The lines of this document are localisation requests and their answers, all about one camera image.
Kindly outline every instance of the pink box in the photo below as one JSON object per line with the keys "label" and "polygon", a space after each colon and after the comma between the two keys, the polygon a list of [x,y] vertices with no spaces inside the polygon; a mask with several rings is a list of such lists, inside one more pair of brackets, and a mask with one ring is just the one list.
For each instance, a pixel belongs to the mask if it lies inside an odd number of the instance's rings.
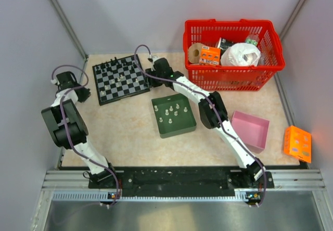
{"label": "pink box", "polygon": [[235,110],[231,125],[237,135],[254,153],[261,153],[266,146],[269,120]]}

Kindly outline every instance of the green tray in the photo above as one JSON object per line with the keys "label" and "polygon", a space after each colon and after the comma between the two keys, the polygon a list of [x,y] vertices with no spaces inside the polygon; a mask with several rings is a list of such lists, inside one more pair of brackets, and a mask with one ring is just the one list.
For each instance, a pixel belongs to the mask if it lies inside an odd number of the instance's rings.
{"label": "green tray", "polygon": [[[151,103],[161,138],[181,135],[196,129],[196,120],[193,116],[189,101],[184,95],[176,94],[168,97],[155,98],[151,100]],[[173,111],[169,111],[169,115],[165,115],[165,110],[169,110],[170,106],[173,107]]]}

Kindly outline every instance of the white plastic bag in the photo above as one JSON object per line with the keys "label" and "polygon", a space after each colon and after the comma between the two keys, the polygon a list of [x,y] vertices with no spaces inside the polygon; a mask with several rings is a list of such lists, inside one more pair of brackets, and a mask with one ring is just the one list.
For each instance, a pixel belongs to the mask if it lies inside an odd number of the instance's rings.
{"label": "white plastic bag", "polygon": [[237,43],[229,47],[221,57],[222,66],[257,66],[259,49],[248,43]]}

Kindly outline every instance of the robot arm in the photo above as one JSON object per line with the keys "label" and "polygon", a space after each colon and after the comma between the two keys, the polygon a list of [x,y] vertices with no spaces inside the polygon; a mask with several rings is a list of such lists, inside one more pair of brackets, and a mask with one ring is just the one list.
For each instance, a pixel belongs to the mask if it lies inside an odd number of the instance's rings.
{"label": "robot arm", "polygon": [[[208,129],[213,129],[219,135],[233,152],[239,167],[246,169],[252,181],[257,181],[262,176],[263,170],[265,171],[265,167],[261,161],[248,150],[243,141],[234,131],[227,117],[227,111],[221,99],[221,95],[218,92],[209,93],[193,84],[180,72],[173,72],[165,58],[153,56],[149,61],[153,63],[153,68],[147,69],[147,74],[174,81],[171,83],[168,81],[149,79],[150,84],[153,87],[164,84],[197,104],[199,107],[200,119],[204,126]],[[222,126],[204,95],[213,102],[214,107],[222,120]]]}
{"label": "robot arm", "polygon": [[[71,149],[63,123],[63,117],[60,112],[60,100],[65,95],[62,105],[66,115],[66,122],[71,140],[75,148],[75,152],[80,154],[81,159],[89,167],[90,179],[97,185],[102,181],[105,183],[105,179],[111,175],[102,166],[110,168],[113,171],[114,168],[105,157],[98,153],[98,151],[94,148],[88,139],[88,129],[75,106],[77,101],[84,102],[88,99],[90,96],[89,89],[75,89],[65,94],[71,88],[77,87],[79,85],[76,82],[74,74],[71,72],[63,72],[58,74],[57,80],[54,82],[58,85],[59,89],[56,93],[56,99],[49,108],[42,110],[42,117],[54,143],[58,147]],[[102,166],[92,163],[90,159]]]}

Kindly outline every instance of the orange box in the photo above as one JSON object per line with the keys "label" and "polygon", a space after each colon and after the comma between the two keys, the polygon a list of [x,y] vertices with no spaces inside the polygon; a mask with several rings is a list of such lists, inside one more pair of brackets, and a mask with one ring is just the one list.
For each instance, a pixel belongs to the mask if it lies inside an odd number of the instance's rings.
{"label": "orange box", "polygon": [[311,134],[295,126],[288,127],[283,152],[311,163]]}
{"label": "orange box", "polygon": [[203,46],[200,52],[200,65],[213,65],[218,66],[220,64],[221,49]]}

